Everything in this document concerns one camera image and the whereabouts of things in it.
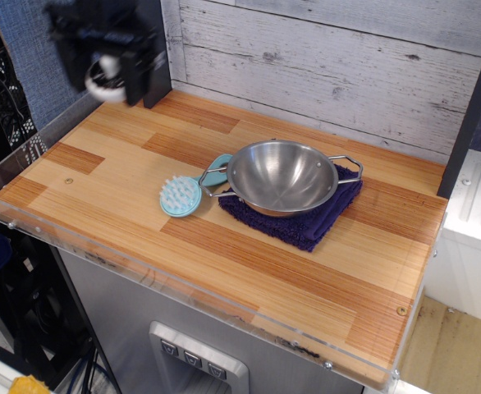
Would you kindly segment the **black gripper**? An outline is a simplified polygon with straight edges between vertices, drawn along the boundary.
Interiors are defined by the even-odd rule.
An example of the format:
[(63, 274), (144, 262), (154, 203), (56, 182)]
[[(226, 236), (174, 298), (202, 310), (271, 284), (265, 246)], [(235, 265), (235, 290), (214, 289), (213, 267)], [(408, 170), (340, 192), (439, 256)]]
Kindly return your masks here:
[(110, 55), (120, 61), (127, 103), (134, 106), (147, 95), (162, 54), (155, 50), (157, 33), (141, 15), (139, 1), (50, 1), (45, 14), (75, 90), (86, 90), (89, 69)]

